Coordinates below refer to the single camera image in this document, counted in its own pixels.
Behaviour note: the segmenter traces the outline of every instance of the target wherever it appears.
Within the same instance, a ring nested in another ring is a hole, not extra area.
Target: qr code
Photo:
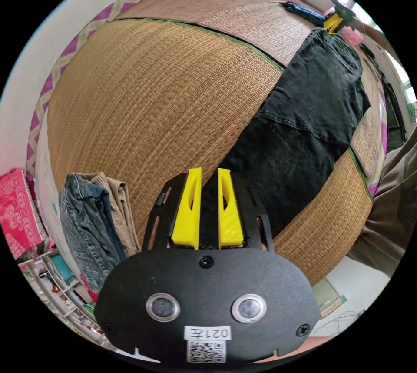
[[[187,361],[189,363],[225,363],[225,341],[188,340]]]

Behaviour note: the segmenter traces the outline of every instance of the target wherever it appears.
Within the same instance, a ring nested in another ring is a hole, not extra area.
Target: khaki pants
[[[348,257],[391,277],[417,222],[417,127],[387,154],[374,206]]]
[[[109,192],[114,227],[126,256],[139,253],[141,247],[135,232],[126,183],[106,177],[103,172],[80,174],[80,176]]]

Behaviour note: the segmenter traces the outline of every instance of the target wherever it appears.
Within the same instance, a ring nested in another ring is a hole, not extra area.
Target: woven straw mat
[[[233,35],[287,65],[314,28],[288,13],[282,0],[142,0],[116,19],[157,18],[196,23]]]
[[[372,64],[364,60],[366,56],[362,51],[359,49],[355,50],[361,59],[364,69],[362,83],[371,107],[366,111],[356,128],[351,141],[351,147],[356,154],[364,174],[371,176],[375,171],[378,142],[381,137],[381,95],[379,93],[377,71]]]
[[[129,187],[140,241],[165,182],[203,168],[236,142],[281,72],[251,48],[191,26],[106,23],[63,72],[49,103],[51,168]]]
[[[314,200],[274,238],[275,252],[315,285],[346,256],[371,208],[367,188],[347,151]]]

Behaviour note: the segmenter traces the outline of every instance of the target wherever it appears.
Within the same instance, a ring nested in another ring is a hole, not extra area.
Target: label sticker
[[[187,362],[226,363],[226,341],[187,341]]]
[[[229,341],[230,326],[184,326],[184,339],[191,341]]]

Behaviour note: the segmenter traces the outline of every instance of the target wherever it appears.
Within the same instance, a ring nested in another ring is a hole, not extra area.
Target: camera lens
[[[261,306],[259,305],[259,302],[255,299],[245,299],[240,305],[239,305],[239,313],[244,318],[255,318],[259,312],[261,311]]]
[[[234,319],[241,323],[259,321],[266,313],[266,302],[259,295],[243,295],[232,305]]]
[[[180,312],[178,301],[167,293],[155,293],[146,302],[146,311],[155,321],[173,321]]]
[[[174,310],[172,303],[166,298],[158,298],[153,301],[152,311],[161,318],[170,316]]]

